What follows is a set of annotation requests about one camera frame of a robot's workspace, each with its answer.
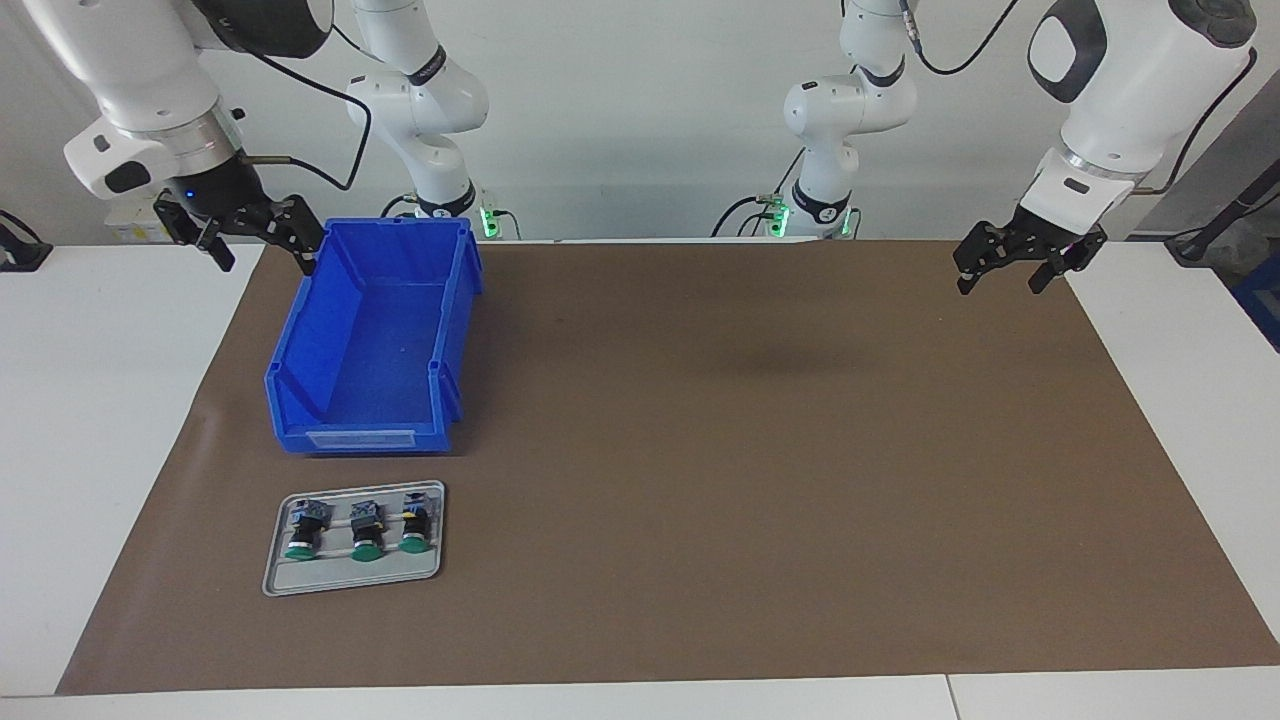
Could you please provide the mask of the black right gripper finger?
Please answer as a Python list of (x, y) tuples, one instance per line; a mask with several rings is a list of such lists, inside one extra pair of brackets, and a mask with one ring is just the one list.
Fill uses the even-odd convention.
[(302, 196), (250, 204), (239, 210), (239, 225), (248, 236), (288, 252), (302, 275), (314, 274), (324, 227)]
[(155, 200), (154, 211), (173, 243), (196, 247), (200, 252), (212, 259), (224, 273), (229, 273), (233, 269), (236, 258), (227, 246), (220, 228), (215, 222), (198, 225), (192, 215), (174, 200)]

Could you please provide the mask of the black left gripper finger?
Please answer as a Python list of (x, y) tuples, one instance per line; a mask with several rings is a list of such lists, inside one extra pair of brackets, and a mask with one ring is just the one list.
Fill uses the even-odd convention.
[(1043, 293), (1059, 277), (1070, 272), (1083, 272), (1107, 242), (1102, 228), (1093, 228), (1065, 249), (1052, 249), (1030, 277), (1030, 292)]
[(1006, 266), (1010, 261), (1004, 228), (973, 225), (954, 250), (957, 291), (961, 296), (968, 296), (982, 277)]

